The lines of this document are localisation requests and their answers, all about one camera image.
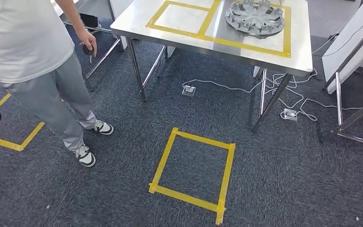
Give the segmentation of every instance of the white t-shirt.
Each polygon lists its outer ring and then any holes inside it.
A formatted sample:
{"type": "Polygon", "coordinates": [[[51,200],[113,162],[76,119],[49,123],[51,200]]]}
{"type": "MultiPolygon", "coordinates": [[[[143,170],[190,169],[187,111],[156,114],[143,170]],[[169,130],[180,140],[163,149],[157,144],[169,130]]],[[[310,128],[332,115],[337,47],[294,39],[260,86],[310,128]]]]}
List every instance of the white t-shirt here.
{"type": "Polygon", "coordinates": [[[74,43],[50,0],[0,0],[0,82],[44,75],[73,51],[74,43]]]}

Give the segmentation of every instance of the table top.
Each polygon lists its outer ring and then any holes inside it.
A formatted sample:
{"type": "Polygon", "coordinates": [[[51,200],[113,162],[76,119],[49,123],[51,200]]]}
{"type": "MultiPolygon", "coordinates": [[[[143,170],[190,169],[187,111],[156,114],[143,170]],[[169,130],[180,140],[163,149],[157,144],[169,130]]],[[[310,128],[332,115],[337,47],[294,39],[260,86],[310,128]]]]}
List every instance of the table top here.
{"type": "Polygon", "coordinates": [[[115,35],[213,54],[270,70],[306,76],[312,72],[308,5],[271,0],[281,7],[284,29],[264,39],[231,27],[225,19],[234,0],[134,0],[115,20],[115,35]]]}

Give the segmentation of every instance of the shoe sole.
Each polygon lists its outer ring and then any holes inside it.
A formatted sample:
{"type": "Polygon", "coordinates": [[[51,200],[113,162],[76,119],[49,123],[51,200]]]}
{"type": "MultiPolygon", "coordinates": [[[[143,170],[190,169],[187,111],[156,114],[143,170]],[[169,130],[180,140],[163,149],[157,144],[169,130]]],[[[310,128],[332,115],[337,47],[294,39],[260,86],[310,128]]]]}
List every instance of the shoe sole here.
{"type": "Polygon", "coordinates": [[[93,158],[94,158],[94,161],[93,161],[91,164],[86,165],[86,164],[84,164],[84,163],[82,163],[82,162],[80,162],[80,164],[81,164],[82,166],[84,166],[84,167],[93,167],[93,166],[95,165],[96,158],[95,158],[95,156],[94,156],[93,154],[91,154],[91,155],[92,155],[92,156],[93,156],[93,158]]]}
{"type": "Polygon", "coordinates": [[[115,131],[113,126],[111,126],[110,124],[108,125],[111,127],[111,130],[109,132],[100,132],[101,135],[109,136],[112,135],[112,133],[115,131]]]}

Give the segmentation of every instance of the person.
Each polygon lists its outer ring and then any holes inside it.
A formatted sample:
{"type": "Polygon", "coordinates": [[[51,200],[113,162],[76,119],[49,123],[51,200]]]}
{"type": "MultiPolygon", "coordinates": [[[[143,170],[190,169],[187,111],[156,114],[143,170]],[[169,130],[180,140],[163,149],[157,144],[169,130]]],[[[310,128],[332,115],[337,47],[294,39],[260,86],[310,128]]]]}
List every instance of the person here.
{"type": "MultiPolygon", "coordinates": [[[[95,57],[96,40],[84,28],[73,0],[56,3],[95,57]]],[[[50,0],[0,0],[0,84],[45,122],[83,166],[91,167],[95,157],[83,142],[82,127],[102,135],[111,135],[113,127],[91,111],[74,46],[50,0]]]]}

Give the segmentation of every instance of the tape marking on floor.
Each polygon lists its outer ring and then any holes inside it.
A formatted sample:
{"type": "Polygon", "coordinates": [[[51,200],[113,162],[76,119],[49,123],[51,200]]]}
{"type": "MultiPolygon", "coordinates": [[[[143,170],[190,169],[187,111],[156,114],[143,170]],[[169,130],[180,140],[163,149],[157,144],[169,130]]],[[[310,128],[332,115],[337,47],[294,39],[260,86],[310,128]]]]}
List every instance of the tape marking on floor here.
{"type": "MultiPolygon", "coordinates": [[[[10,94],[6,94],[1,100],[0,100],[0,107],[10,98],[10,94]]],[[[22,151],[26,146],[31,142],[31,140],[37,135],[37,133],[41,130],[41,128],[45,124],[43,122],[40,122],[37,127],[31,131],[31,133],[27,136],[27,138],[23,141],[22,144],[16,144],[10,141],[6,141],[0,138],[0,146],[9,148],[15,151],[22,151]]]]}
{"type": "Polygon", "coordinates": [[[229,185],[229,179],[230,179],[230,172],[232,170],[232,164],[233,164],[233,157],[234,157],[234,150],[236,148],[236,144],[235,143],[231,143],[231,144],[227,144],[227,143],[222,143],[216,140],[211,140],[205,137],[201,137],[201,136],[196,136],[196,135],[192,135],[189,133],[185,133],[185,132],[181,132],[179,131],[178,128],[173,128],[172,132],[169,136],[168,142],[166,144],[164,153],[162,154],[161,160],[159,161],[158,164],[158,168],[156,169],[154,178],[152,180],[152,182],[149,184],[149,189],[148,191],[150,193],[161,193],[170,197],[173,197],[175,199],[187,202],[187,203],[191,203],[193,205],[205,208],[207,210],[211,210],[213,212],[216,212],[216,221],[215,223],[217,225],[222,224],[223,222],[223,215],[225,212],[225,203],[226,203],[226,193],[227,193],[227,187],[229,185]],[[169,153],[170,150],[172,149],[172,145],[174,142],[174,139],[176,138],[176,135],[190,139],[190,140],[195,140],[198,142],[202,142],[202,143],[206,143],[212,146],[216,146],[216,147],[220,147],[220,148],[224,148],[228,150],[227,153],[227,159],[226,159],[226,165],[225,165],[225,171],[224,171],[224,175],[223,175],[223,179],[222,179],[222,184],[221,184],[221,189],[220,189],[220,194],[219,194],[219,200],[218,200],[218,204],[214,204],[208,201],[204,201],[180,192],[176,192],[174,190],[159,186],[159,180],[161,178],[162,172],[164,170],[166,161],[169,157],[169,153]]]}

